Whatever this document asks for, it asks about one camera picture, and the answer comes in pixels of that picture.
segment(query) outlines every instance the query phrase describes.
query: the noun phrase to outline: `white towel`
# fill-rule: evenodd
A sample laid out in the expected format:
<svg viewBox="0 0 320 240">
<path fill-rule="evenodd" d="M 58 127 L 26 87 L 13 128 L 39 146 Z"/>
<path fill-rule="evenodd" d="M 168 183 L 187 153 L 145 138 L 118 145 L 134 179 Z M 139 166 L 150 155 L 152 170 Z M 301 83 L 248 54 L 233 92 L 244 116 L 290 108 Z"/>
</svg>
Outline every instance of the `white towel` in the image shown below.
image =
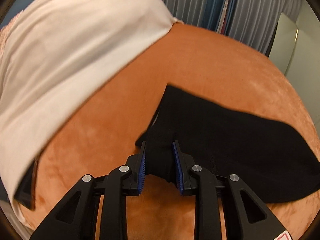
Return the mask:
<svg viewBox="0 0 320 240">
<path fill-rule="evenodd" d="M 34 158 L 98 88 L 176 19 L 162 0 L 35 0 L 0 58 L 0 176 L 13 210 Z"/>
</svg>

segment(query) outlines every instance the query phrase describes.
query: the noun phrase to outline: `round metal joint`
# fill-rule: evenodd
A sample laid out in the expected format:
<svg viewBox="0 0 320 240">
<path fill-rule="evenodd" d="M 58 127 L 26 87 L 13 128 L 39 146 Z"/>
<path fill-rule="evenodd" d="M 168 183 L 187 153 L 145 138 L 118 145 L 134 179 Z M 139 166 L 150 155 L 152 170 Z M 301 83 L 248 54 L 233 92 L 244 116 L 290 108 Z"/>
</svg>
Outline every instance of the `round metal joint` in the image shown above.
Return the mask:
<svg viewBox="0 0 320 240">
<path fill-rule="evenodd" d="M 238 181 L 239 180 L 239 176 L 236 174 L 231 174 L 229 177 L 232 181 Z"/>
<path fill-rule="evenodd" d="M 193 165 L 193 166 L 192 166 L 192 170 L 198 172 L 198 171 L 201 171 L 201 170 L 202 170 L 202 167 L 199 166 L 199 165 Z"/>
<path fill-rule="evenodd" d="M 90 175 L 84 175 L 84 176 L 82 177 L 82 180 L 83 180 L 84 182 L 89 182 L 91 179 L 92 179 L 92 177 L 91 177 Z"/>
<path fill-rule="evenodd" d="M 123 166 L 121 166 L 121 167 L 119 168 L 119 171 L 121 171 L 121 172 L 127 172 L 128 170 L 129 170 L 129 167 L 126 166 L 126 165 L 123 165 Z"/>
</svg>

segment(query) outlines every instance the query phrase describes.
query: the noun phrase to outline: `label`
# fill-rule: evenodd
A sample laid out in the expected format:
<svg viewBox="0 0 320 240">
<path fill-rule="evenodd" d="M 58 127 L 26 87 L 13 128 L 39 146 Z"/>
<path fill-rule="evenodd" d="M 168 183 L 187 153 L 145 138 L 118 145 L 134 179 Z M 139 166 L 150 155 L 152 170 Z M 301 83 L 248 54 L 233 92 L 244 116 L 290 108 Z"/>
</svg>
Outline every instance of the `label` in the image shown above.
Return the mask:
<svg viewBox="0 0 320 240">
<path fill-rule="evenodd" d="M 279 235 L 276 239 L 274 240 L 292 240 L 289 232 L 288 231 L 284 231 L 281 235 Z"/>
</svg>

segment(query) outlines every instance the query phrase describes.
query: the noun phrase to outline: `orange surface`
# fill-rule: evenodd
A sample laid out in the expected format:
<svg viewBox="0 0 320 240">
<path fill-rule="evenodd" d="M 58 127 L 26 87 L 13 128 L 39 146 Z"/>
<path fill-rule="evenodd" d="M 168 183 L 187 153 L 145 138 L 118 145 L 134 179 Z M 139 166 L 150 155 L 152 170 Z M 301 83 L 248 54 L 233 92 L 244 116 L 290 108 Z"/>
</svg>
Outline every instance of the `orange surface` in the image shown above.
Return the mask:
<svg viewBox="0 0 320 240">
<path fill-rule="evenodd" d="M 286 122 L 320 157 L 308 112 L 268 58 L 225 36 L 175 24 L 81 106 L 47 145 L 39 161 L 36 208 L 21 207 L 33 228 L 82 175 L 108 174 L 136 152 L 134 142 L 167 83 L 227 108 Z M 268 206 L 297 240 L 320 209 L 319 199 L 315 192 Z M 127 198 L 129 239 L 192 240 L 194 205 L 194 198 L 180 197 L 173 184 L 147 176 L 143 194 Z"/>
</svg>

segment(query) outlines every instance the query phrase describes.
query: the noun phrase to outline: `folded black cloth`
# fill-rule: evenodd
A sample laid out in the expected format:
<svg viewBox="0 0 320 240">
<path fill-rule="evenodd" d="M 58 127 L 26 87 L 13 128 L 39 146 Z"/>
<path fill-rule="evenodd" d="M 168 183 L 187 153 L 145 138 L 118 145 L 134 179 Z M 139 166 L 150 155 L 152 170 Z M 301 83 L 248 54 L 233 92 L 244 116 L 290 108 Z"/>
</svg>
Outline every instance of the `folded black cloth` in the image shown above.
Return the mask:
<svg viewBox="0 0 320 240">
<path fill-rule="evenodd" d="M 320 188 L 320 163 L 290 125 L 223 108 L 167 86 L 147 131 L 146 174 L 175 182 L 172 141 L 212 173 L 239 175 L 265 203 L 303 198 Z"/>
</svg>

